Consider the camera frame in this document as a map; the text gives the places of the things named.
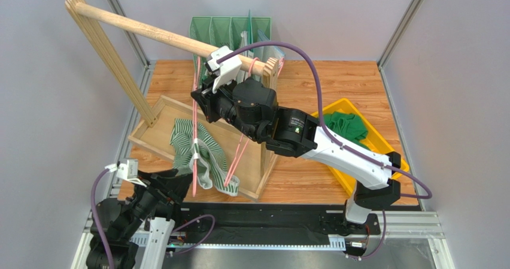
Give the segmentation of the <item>green white striped tank top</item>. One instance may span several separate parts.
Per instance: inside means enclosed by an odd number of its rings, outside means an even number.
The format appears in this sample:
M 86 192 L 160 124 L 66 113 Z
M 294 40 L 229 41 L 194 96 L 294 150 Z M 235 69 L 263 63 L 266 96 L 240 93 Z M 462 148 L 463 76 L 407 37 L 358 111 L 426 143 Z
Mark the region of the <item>green white striped tank top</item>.
M 202 189 L 216 188 L 219 192 L 236 197 L 239 192 L 239 178 L 233 176 L 226 185 L 227 159 L 219 143 L 203 124 L 198 123 L 195 137 L 193 121 L 175 119 L 169 144 L 175 152 L 172 167 L 179 175 L 196 173 L 197 185 Z

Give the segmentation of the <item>pink wire hanger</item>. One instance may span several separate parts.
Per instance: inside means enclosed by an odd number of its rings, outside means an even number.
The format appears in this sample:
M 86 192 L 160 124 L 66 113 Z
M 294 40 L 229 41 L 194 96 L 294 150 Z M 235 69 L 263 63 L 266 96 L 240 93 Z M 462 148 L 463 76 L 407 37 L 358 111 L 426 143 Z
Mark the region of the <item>pink wire hanger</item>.
M 285 63 L 285 58 L 280 58 L 278 60 L 278 71 L 277 71 L 277 76 L 280 75 L 282 69 L 283 69 L 283 66 L 284 66 L 284 63 Z M 248 69 L 248 76 L 251 76 L 251 73 L 252 73 L 252 70 L 253 70 L 253 67 L 254 67 L 254 62 L 252 62 L 252 64 L 250 65 L 249 69 Z M 246 141 L 243 145 L 243 147 L 241 148 L 241 144 L 243 142 L 243 139 L 244 139 L 244 135 L 241 134 L 241 137 L 238 141 L 238 145 L 236 147 L 236 152 L 234 154 L 234 159 L 229 167 L 229 170 L 227 172 L 227 175 L 226 175 L 226 179 L 223 183 L 224 186 L 228 186 L 228 184 L 230 183 L 234 173 L 235 173 L 235 170 L 247 148 L 247 145 L 248 145 L 248 141 Z

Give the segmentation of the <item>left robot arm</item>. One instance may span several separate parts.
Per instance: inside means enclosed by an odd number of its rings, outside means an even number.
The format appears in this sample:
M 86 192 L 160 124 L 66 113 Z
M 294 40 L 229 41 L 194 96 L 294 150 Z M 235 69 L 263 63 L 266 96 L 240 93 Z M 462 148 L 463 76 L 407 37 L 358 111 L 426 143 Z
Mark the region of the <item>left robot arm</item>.
M 107 198 L 96 202 L 96 187 L 106 173 L 103 170 L 97 176 L 90 191 L 93 238 L 86 267 L 133 268 L 139 246 L 131 238 L 148 217 L 178 221 L 193 177 L 175 168 L 153 173 L 139 170 L 136 176 L 142 183 L 134 186 L 128 201 Z

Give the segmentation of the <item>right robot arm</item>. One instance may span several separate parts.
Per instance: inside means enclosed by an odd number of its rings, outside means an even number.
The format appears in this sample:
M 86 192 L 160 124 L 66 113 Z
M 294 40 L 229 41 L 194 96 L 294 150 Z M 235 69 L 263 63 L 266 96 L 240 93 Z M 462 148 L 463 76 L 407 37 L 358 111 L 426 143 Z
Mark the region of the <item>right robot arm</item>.
M 372 210 L 385 210 L 400 199 L 401 185 L 392 179 L 393 153 L 374 153 L 348 140 L 334 140 L 316 117 L 280 107 L 275 90 L 248 78 L 214 90 L 212 81 L 191 92 L 207 122 L 223 119 L 276 155 L 310 159 L 356 179 L 345 204 L 344 219 L 364 224 Z

